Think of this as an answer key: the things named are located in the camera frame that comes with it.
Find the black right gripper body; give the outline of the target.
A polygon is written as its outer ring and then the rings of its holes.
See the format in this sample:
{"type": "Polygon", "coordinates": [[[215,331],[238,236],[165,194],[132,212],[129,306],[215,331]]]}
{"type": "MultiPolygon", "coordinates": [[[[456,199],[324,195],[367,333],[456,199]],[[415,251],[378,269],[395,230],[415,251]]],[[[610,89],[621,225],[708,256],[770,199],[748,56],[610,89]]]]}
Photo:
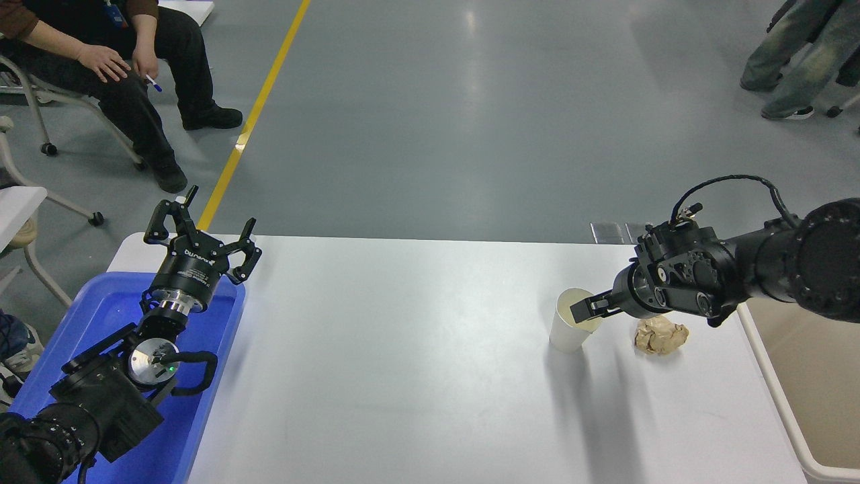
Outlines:
{"type": "Polygon", "coordinates": [[[611,289],[611,307],[637,319],[664,315],[667,310],[658,305],[654,287],[643,275],[641,264],[633,261],[615,276],[611,289]]]}

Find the person's hand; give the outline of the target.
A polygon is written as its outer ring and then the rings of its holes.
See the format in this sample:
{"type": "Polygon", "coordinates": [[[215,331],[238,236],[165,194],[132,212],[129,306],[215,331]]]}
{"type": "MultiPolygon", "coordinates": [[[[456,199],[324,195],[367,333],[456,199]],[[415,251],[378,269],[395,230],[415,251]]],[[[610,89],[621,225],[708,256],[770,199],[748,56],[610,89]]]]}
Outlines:
{"type": "Polygon", "coordinates": [[[102,83],[126,79],[132,70],[119,53],[107,46],[80,43],[74,53],[74,59],[93,71],[102,83]]]}
{"type": "Polygon", "coordinates": [[[141,79],[149,83],[155,82],[159,77],[159,58],[153,43],[138,41],[132,53],[132,67],[141,79]]]}

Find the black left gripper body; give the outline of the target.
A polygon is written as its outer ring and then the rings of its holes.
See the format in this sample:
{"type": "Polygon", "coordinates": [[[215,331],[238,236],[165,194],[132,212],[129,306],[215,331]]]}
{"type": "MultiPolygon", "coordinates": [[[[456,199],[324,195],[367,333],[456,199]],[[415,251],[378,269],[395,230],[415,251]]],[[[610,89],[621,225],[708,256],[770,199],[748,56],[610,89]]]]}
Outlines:
{"type": "Polygon", "coordinates": [[[208,309],[221,276],[228,269],[227,257],[213,256],[224,245],[206,233],[177,234],[168,244],[168,254],[148,293],[157,299],[169,292],[191,297],[193,311],[208,309]]]}

